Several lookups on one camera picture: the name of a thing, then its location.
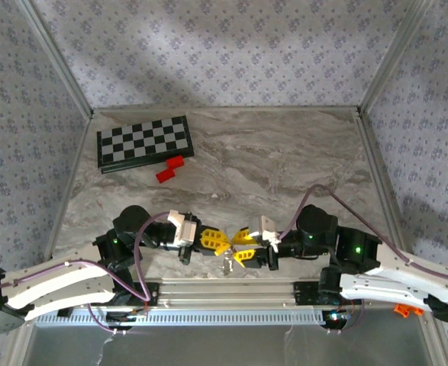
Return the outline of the silver keyring with keys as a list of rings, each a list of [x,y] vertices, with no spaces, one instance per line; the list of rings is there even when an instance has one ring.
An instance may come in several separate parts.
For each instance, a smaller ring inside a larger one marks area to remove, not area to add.
[[[233,246],[229,246],[223,253],[222,273],[224,276],[228,276],[234,271],[234,253]]]

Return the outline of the black and grey chessboard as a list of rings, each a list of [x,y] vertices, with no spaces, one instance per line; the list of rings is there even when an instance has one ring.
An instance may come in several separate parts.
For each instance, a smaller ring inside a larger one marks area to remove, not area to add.
[[[103,174],[195,154],[185,115],[98,131],[96,138]]]

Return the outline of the small left circuit board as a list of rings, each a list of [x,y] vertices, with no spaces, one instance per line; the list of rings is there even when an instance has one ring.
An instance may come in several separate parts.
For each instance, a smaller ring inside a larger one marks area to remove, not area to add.
[[[147,318],[147,313],[141,312],[108,312],[105,316],[107,323],[135,323]]]

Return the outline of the small circuit board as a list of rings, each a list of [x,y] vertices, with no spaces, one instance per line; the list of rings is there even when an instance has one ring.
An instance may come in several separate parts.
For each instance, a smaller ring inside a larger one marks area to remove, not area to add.
[[[346,310],[325,310],[322,316],[324,327],[328,329],[342,329],[351,318],[351,314]]]
[[[147,318],[147,313],[141,312],[108,312],[105,316],[107,323],[135,323]]]

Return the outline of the small right circuit board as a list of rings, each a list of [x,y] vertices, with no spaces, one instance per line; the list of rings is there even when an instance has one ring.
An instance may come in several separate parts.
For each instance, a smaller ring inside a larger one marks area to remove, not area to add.
[[[351,314],[346,310],[325,310],[322,316],[324,327],[328,329],[342,329],[351,318]]]

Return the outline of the grey metal sheet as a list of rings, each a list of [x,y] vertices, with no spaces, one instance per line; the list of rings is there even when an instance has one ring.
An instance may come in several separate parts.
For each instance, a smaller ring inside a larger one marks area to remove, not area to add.
[[[162,326],[109,335],[96,326],[36,328],[18,366],[434,366],[416,322],[320,326]]]

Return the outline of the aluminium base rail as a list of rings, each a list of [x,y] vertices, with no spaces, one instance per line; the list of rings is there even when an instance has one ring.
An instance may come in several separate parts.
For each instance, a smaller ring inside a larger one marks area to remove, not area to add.
[[[283,281],[258,280],[250,282],[236,281],[153,281],[160,283],[160,296],[155,307],[251,307],[295,305],[293,283]],[[411,286],[399,284],[381,278],[364,276],[345,277],[342,291],[338,294],[321,293],[320,305],[340,307],[359,305],[361,302],[377,301],[402,303],[429,310],[424,302],[427,294]],[[49,313],[54,310],[76,307],[84,303],[100,303],[107,307],[132,307],[126,302],[131,294],[110,278],[92,278],[71,284],[62,289],[39,296],[29,303],[36,311]]]

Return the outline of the aluminium side rail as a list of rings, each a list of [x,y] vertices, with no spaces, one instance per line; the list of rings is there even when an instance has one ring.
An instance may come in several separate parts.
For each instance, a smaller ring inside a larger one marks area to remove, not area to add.
[[[82,156],[82,151],[83,151],[83,148],[85,145],[85,140],[86,140],[89,128],[92,124],[92,119],[93,119],[93,114],[90,114],[85,121],[85,126],[83,128],[82,135],[79,140],[79,145],[77,146],[76,154],[74,155],[73,164],[72,164],[70,172],[69,172],[69,177],[68,177],[68,180],[66,183],[66,189],[64,190],[63,197],[60,202],[60,208],[59,208],[59,210],[56,214],[55,220],[53,222],[53,228],[52,228],[49,240],[47,242],[47,247],[45,248],[45,251],[44,251],[44,254],[42,257],[42,259],[43,259],[42,262],[47,262],[50,259],[52,259],[52,254],[53,254],[53,251],[56,246],[56,241],[59,236],[60,229],[63,225],[63,218],[65,216],[66,209],[68,207],[69,200],[70,200],[70,197],[72,194],[74,182],[76,179],[76,172],[79,167],[79,162],[80,162],[80,159]]]
[[[388,237],[399,249],[412,253],[412,244],[404,238],[401,212],[369,116],[357,107],[354,117],[388,227]]]

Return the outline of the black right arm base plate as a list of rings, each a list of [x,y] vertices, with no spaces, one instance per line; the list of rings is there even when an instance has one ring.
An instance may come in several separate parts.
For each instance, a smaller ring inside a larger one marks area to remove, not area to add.
[[[296,281],[293,283],[293,296],[296,306],[320,305],[317,281]]]

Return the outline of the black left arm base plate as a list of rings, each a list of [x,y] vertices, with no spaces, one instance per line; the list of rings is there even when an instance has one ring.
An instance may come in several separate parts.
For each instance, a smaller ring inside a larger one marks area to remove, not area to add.
[[[160,283],[158,282],[147,282],[147,288],[150,292],[150,301],[147,302],[147,306],[155,307],[158,304],[158,299],[160,296]],[[145,303],[138,297],[135,297],[133,294],[129,297],[129,300],[126,302],[128,306],[132,307],[142,307]]]

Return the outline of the orange plastic bracket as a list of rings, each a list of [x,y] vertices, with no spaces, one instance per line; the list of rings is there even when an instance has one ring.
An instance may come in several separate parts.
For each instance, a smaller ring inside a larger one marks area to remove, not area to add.
[[[398,313],[404,318],[408,318],[411,314],[415,314],[417,316],[422,316],[424,314],[424,310],[422,310],[421,308],[402,303],[397,303],[395,305],[394,312]]]

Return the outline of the aluminium frame post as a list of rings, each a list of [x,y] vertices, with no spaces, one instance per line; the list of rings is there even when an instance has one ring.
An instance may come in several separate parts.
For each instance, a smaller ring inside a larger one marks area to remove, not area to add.
[[[433,0],[411,0],[358,106],[361,117],[368,114],[375,104],[432,4]]]
[[[42,49],[46,53],[49,61],[55,69],[60,80],[66,87],[70,97],[80,110],[82,115],[88,120],[92,118],[93,110],[83,94],[82,88],[76,81],[68,62],[57,46],[49,27],[43,20],[40,12],[32,0],[14,0],[21,13],[25,16],[34,36],[37,38]]]

